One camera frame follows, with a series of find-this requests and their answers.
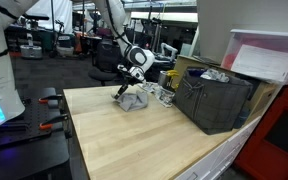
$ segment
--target gray floor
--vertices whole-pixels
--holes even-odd
[[[80,61],[73,58],[45,57],[43,60],[23,60],[13,57],[12,65],[17,89],[54,87],[58,93],[62,93],[63,89],[101,86],[99,81],[87,75],[92,67],[91,59]],[[120,82],[106,83],[106,85],[118,84]],[[69,140],[69,144],[74,179],[87,179],[77,140],[73,138]],[[248,180],[250,178],[235,168],[229,168],[219,179]]]

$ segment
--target office chair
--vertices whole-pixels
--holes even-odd
[[[117,65],[121,58],[120,47],[113,45],[111,39],[103,39],[97,46],[95,66],[88,72],[88,76],[101,81],[101,85],[105,86],[106,81],[112,81],[117,77]]]

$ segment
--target wheel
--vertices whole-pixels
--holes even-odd
[[[48,54],[48,56],[49,56],[50,58],[55,58],[55,57],[57,56],[57,51],[51,51],[51,52]]]
[[[84,55],[83,53],[80,53],[80,54],[78,55],[78,59],[81,60],[81,61],[83,61],[83,60],[85,59],[85,55]]]

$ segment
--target crumpled cloth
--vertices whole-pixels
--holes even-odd
[[[225,75],[225,73],[220,73],[214,69],[208,69],[201,75],[201,78],[215,80],[220,82],[228,82],[230,79]]]
[[[124,111],[134,111],[147,107],[148,95],[140,91],[136,91],[136,94],[123,93],[116,101]]]

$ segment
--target black plastic bin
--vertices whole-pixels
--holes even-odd
[[[206,134],[231,131],[252,90],[252,84],[229,77],[229,82],[190,75],[188,67],[175,93],[174,104]]]

